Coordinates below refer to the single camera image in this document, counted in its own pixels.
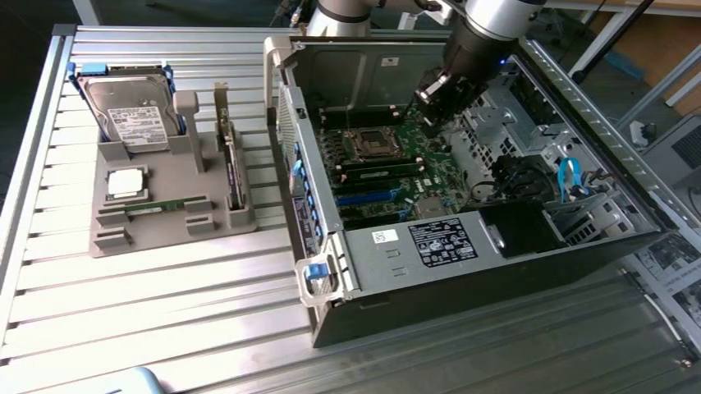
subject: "blue pcie slot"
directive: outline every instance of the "blue pcie slot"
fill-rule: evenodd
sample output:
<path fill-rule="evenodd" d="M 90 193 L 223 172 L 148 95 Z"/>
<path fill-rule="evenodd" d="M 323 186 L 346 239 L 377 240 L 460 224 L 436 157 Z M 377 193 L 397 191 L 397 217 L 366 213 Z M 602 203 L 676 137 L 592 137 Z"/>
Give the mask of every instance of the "blue pcie slot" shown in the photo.
<path fill-rule="evenodd" d="M 371 204 L 371 203 L 390 203 L 397 199 L 400 189 L 389 191 L 377 191 L 363 195 L 347 195 L 337 198 L 337 205 L 339 207 L 349 207 L 351 205 Z"/>

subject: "warning label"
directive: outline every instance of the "warning label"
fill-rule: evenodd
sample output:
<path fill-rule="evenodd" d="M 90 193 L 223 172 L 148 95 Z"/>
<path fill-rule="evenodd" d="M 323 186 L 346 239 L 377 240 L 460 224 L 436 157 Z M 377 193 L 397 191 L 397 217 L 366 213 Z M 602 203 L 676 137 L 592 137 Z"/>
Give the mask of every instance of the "warning label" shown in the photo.
<path fill-rule="evenodd" d="M 166 142 L 166 128 L 158 107 L 119 108 L 107 111 L 124 145 Z"/>
<path fill-rule="evenodd" d="M 478 253 L 458 218 L 409 226 L 426 267 L 476 259 Z"/>

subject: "motherboard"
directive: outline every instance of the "motherboard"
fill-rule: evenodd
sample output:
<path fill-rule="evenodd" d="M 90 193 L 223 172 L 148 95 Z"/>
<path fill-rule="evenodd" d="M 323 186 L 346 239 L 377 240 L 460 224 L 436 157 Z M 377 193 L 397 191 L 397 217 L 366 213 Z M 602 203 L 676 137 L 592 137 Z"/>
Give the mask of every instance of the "motherboard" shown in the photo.
<path fill-rule="evenodd" d="M 330 117 L 322 116 L 317 140 L 347 230 L 461 211 L 468 174 L 450 153 L 452 135 L 430 138 L 416 108 L 386 117 Z"/>

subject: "hard drive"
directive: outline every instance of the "hard drive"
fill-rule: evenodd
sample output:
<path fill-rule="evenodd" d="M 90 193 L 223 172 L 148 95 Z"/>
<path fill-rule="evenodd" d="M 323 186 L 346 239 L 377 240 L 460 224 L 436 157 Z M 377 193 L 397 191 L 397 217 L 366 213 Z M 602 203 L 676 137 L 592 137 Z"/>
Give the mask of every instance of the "hard drive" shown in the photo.
<path fill-rule="evenodd" d="M 131 153 L 167 150 L 169 136 L 183 134 L 170 75 L 166 67 L 107 69 L 106 64 L 90 63 L 71 76 L 100 126 L 102 140 L 122 141 Z"/>

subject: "aluminum extrusion table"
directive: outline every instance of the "aluminum extrusion table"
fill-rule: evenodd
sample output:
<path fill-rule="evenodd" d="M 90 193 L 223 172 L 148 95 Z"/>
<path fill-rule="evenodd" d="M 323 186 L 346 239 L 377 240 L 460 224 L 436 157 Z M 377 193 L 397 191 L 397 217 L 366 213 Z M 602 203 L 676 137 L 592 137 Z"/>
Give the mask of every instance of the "aluminum extrusion table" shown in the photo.
<path fill-rule="evenodd" d="M 262 41 L 291 33 L 58 28 L 0 220 L 0 391 L 99 392 L 116 371 L 144 365 L 169 392 L 699 392 L 699 367 L 676 364 L 665 324 L 613 270 L 310 347 L 262 103 Z M 214 83 L 229 82 L 258 232 L 87 256 L 98 129 L 64 80 L 68 61 L 167 61 L 177 88 L 198 91 L 202 131 L 214 130 Z"/>

